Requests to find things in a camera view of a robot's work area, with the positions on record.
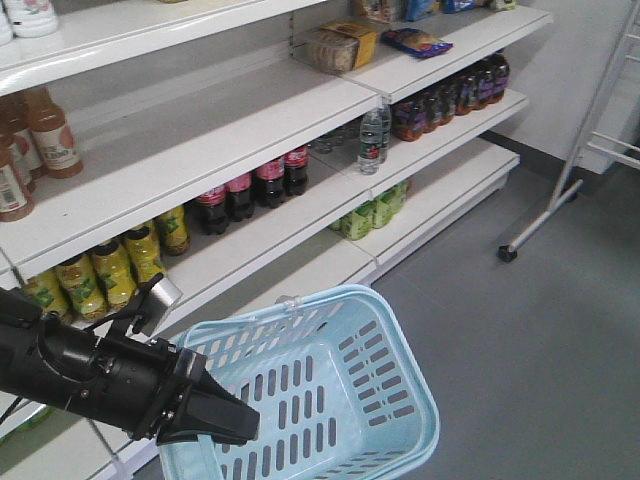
shopping basket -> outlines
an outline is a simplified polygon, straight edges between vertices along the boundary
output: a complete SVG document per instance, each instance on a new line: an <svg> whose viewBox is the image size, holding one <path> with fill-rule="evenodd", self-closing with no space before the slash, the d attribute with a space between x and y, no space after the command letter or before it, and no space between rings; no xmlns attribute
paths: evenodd
<svg viewBox="0 0 640 480"><path fill-rule="evenodd" d="M391 479L424 463L438 411L387 302L346 285L200 323L178 346L260 412L244 446L163 445L167 480Z"/></svg>

snack package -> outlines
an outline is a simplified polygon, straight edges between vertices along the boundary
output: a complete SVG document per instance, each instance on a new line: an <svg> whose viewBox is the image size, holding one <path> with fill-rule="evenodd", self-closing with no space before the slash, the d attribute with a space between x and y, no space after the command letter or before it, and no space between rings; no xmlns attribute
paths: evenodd
<svg viewBox="0 0 640 480"><path fill-rule="evenodd" d="M443 42L439 38L415 28L389 30L381 35L387 45L402 50L417 58L431 58L448 52L453 43Z"/></svg>

gray floor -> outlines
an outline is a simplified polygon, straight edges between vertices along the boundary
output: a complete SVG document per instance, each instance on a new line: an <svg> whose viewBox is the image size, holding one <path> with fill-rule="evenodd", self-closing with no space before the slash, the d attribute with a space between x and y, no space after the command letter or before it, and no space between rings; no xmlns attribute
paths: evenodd
<svg viewBox="0 0 640 480"><path fill-rule="evenodd" d="M640 172L616 168L501 263L496 247L553 181L517 168L374 285L442 419L436 452L406 479L640 478ZM157 463L137 476L150 478Z"/></svg>

water bottle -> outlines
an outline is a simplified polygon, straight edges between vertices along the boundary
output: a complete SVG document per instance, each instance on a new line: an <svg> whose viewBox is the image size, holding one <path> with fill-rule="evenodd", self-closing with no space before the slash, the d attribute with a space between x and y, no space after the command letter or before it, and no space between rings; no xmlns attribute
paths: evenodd
<svg viewBox="0 0 640 480"><path fill-rule="evenodd" d="M380 119L382 120L382 143L380 145L380 163L387 160L389 153L389 137L391 137L391 107L386 101L382 101Z"/></svg>
<svg viewBox="0 0 640 480"><path fill-rule="evenodd" d="M360 149L358 165L364 175L373 175L380 165L380 147L382 145L382 117L375 108L362 117L360 124Z"/></svg>

cola bottle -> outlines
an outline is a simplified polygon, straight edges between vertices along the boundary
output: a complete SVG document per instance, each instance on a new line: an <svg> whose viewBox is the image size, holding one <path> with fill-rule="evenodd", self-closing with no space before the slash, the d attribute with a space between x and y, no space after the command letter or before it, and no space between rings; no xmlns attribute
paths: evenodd
<svg viewBox="0 0 640 480"><path fill-rule="evenodd" d="M226 209L227 189L219 185L196 197L194 207L200 228L205 235L221 235L229 226Z"/></svg>
<svg viewBox="0 0 640 480"><path fill-rule="evenodd" d="M253 193L263 207L277 208L284 202L284 155L254 170Z"/></svg>
<svg viewBox="0 0 640 480"><path fill-rule="evenodd" d="M227 188L225 203L229 219L239 222L244 218L251 218L254 210L251 173L243 173L225 183L225 187Z"/></svg>
<svg viewBox="0 0 640 480"><path fill-rule="evenodd" d="M284 155L284 189L287 195L302 195L307 190L309 151L306 145Z"/></svg>

